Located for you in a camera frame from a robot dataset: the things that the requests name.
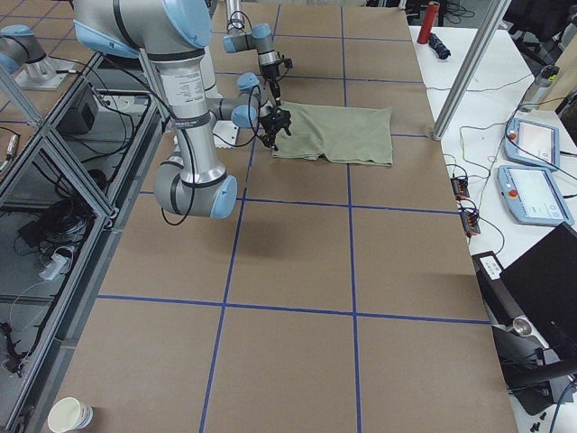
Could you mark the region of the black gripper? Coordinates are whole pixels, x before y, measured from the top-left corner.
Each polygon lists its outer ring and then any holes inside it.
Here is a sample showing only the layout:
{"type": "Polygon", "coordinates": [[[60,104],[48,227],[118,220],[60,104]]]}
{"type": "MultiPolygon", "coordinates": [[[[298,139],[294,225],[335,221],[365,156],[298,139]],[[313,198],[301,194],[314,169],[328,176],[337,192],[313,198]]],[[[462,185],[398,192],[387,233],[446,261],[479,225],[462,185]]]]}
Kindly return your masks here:
{"type": "Polygon", "coordinates": [[[292,136],[289,130],[291,125],[291,114],[288,110],[281,108],[281,98],[279,93],[272,93],[274,99],[274,108],[269,110],[269,113],[260,117],[260,124],[264,129],[264,133],[260,135],[260,140],[263,144],[269,144],[273,151],[277,151],[279,147],[276,144],[276,135],[283,130],[286,136],[292,136]]]}
{"type": "Polygon", "coordinates": [[[261,75],[269,84],[270,92],[274,97],[280,97],[281,74],[279,67],[283,66],[286,70],[293,68],[291,58],[287,58],[279,53],[263,53],[259,55],[259,67],[261,75]]]}

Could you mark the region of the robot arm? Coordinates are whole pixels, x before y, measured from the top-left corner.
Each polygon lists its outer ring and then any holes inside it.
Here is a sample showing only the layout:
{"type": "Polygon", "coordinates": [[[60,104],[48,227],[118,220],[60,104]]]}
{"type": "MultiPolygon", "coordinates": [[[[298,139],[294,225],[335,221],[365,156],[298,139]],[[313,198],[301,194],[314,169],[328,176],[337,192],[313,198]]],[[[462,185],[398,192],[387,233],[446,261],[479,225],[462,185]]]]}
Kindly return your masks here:
{"type": "Polygon", "coordinates": [[[245,27],[240,2],[228,1],[225,7],[225,51],[255,51],[261,72],[238,79],[237,98],[221,98],[215,89],[207,2],[77,1],[74,6],[81,43],[109,56],[143,54],[159,74],[157,99],[174,124],[178,148],[160,165],[154,195],[162,210],[174,215],[222,219],[234,209],[237,180],[217,157],[217,121],[252,130],[271,149],[277,133],[290,126],[290,113],[281,106],[279,66],[291,68],[291,60],[275,50],[266,23],[245,27]]]}
{"type": "Polygon", "coordinates": [[[274,46],[274,37],[267,23],[252,25],[248,15],[242,10],[241,1],[225,1],[226,36],[223,38],[227,53],[256,51],[259,69],[269,86],[276,106],[281,105],[280,81],[284,75],[280,67],[288,72],[293,68],[291,58],[280,54],[274,46]]]}

